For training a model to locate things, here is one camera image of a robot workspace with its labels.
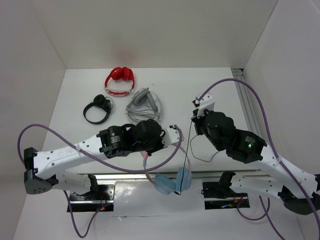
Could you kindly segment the grey white headphones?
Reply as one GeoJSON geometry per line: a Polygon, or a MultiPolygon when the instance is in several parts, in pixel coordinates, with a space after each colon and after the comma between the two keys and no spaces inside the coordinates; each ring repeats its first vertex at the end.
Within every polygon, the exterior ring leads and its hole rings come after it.
{"type": "Polygon", "coordinates": [[[162,115],[161,101],[154,91],[141,88],[136,92],[125,108],[129,121],[138,124],[141,121],[154,120],[160,122],[162,115]]]}

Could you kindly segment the pink blue cat-ear headphones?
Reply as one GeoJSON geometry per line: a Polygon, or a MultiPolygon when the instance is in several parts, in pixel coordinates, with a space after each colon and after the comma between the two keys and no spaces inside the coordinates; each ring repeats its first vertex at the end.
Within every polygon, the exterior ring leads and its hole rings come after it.
{"type": "Polygon", "coordinates": [[[187,191],[191,187],[193,178],[191,161],[188,157],[187,151],[182,146],[180,146],[179,149],[185,154],[187,167],[183,166],[178,169],[175,181],[161,173],[157,173],[154,178],[152,178],[148,172],[145,173],[146,178],[150,183],[152,183],[154,188],[166,196],[171,193],[180,195],[183,191],[187,191]]]}

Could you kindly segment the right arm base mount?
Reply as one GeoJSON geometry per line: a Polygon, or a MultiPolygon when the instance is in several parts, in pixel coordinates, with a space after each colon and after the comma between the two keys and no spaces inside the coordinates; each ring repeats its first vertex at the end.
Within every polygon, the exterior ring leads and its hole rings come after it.
{"type": "Polygon", "coordinates": [[[204,208],[206,210],[250,208],[247,193],[234,193],[231,190],[222,190],[218,182],[203,182],[201,194],[204,197],[204,208]]]}

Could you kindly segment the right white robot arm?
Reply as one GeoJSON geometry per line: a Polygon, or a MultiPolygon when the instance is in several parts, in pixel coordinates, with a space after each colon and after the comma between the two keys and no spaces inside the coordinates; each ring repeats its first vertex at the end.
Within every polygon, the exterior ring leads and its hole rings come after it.
{"type": "Polygon", "coordinates": [[[191,120],[196,134],[204,135],[217,151],[225,151],[233,160],[249,164],[272,177],[272,180],[261,180],[225,171],[217,184],[220,194],[247,193],[274,198],[299,215],[309,215],[320,209],[318,174],[310,174],[276,156],[265,140],[253,132],[237,129],[233,119],[222,112],[205,109],[199,115],[194,110],[191,120]]]}

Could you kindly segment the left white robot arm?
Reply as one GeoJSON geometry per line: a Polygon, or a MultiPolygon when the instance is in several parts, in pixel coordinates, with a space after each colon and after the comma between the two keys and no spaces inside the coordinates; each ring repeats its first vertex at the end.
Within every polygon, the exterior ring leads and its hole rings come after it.
{"type": "Polygon", "coordinates": [[[79,143],[68,142],[60,149],[37,151],[33,147],[26,148],[20,155],[25,166],[25,191],[29,195],[37,195],[56,188],[92,200],[100,191],[96,177],[90,173],[70,173],[68,169],[97,161],[123,172],[124,168],[106,160],[143,151],[150,156],[167,147],[166,134],[156,121],[149,119],[136,125],[110,126],[79,143]]]}

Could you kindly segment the aluminium rail front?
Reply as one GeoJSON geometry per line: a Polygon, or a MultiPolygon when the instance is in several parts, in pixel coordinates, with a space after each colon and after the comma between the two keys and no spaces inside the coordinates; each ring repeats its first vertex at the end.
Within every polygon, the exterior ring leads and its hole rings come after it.
{"type": "MultiPolygon", "coordinates": [[[[212,179],[221,177],[223,171],[196,171],[192,173],[194,179],[212,179]]],[[[262,171],[249,170],[249,171],[235,171],[246,177],[263,177],[265,174],[262,171]]],[[[99,181],[147,181],[144,173],[112,173],[112,174],[96,174],[96,179],[99,181]]]]}

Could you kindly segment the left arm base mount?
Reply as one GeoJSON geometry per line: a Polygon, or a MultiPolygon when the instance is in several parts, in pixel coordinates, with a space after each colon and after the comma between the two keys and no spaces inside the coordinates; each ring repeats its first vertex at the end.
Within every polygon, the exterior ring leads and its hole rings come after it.
{"type": "Polygon", "coordinates": [[[84,196],[69,194],[71,209],[75,213],[113,212],[115,199],[115,181],[105,181],[98,184],[98,192],[94,196],[85,198],[84,196]]]}

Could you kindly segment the black headphones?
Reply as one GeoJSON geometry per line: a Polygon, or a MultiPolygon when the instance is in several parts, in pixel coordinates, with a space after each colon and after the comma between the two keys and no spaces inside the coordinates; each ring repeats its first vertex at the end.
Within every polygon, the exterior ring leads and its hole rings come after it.
{"type": "Polygon", "coordinates": [[[103,94],[98,94],[91,103],[89,103],[84,109],[83,109],[83,117],[85,118],[85,120],[92,124],[92,125],[101,125],[103,123],[105,123],[110,114],[111,111],[114,107],[114,102],[110,97],[105,97],[103,94]],[[87,118],[87,111],[92,108],[92,107],[96,107],[98,109],[101,109],[105,112],[105,116],[103,119],[99,120],[99,121],[91,121],[87,118]]]}

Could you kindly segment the red white headphones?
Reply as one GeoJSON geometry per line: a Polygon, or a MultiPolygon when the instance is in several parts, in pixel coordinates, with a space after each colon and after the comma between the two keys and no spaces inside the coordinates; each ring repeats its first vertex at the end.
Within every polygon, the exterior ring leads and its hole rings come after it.
{"type": "Polygon", "coordinates": [[[111,70],[109,75],[106,77],[104,81],[104,90],[107,94],[113,97],[122,98],[127,97],[131,94],[133,89],[135,88],[135,76],[133,70],[128,67],[116,67],[111,70]],[[116,90],[111,89],[108,87],[108,83],[113,81],[125,81],[125,82],[132,82],[131,88],[129,90],[116,90]]]}

